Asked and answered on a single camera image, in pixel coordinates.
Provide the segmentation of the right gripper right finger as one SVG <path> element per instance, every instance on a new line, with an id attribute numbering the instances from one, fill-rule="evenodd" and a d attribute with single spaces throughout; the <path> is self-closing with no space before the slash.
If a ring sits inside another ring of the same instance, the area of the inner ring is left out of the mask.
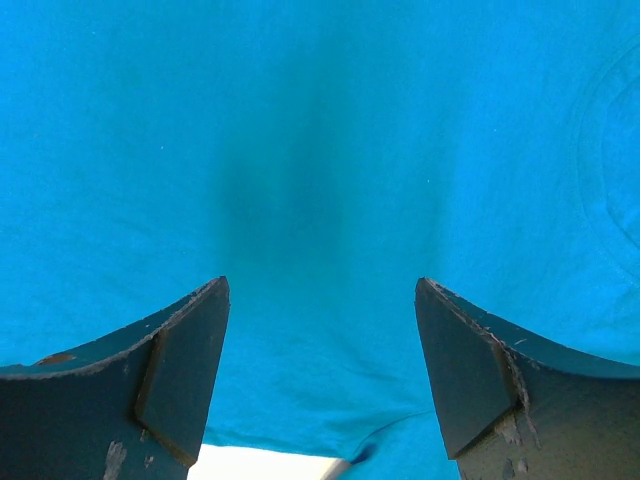
<path id="1" fill-rule="evenodd" d="M 560 345 L 430 279 L 416 285 L 415 311 L 461 478 L 638 478 L 636 366 Z"/>

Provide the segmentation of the blue t shirt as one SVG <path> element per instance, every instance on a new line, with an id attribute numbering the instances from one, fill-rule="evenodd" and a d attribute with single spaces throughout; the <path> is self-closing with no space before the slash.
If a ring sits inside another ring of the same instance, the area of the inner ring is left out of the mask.
<path id="1" fill-rule="evenodd" d="M 5 1 L 1 361 L 225 276 L 208 439 L 451 479 L 430 277 L 639 360 L 635 1 Z"/>

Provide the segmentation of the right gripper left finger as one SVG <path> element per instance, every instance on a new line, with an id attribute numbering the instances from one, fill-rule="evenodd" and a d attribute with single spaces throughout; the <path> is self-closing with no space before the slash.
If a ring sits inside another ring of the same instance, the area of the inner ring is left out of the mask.
<path id="1" fill-rule="evenodd" d="M 184 479 L 229 310 L 219 277 L 101 338 L 1 370 L 5 479 Z"/>

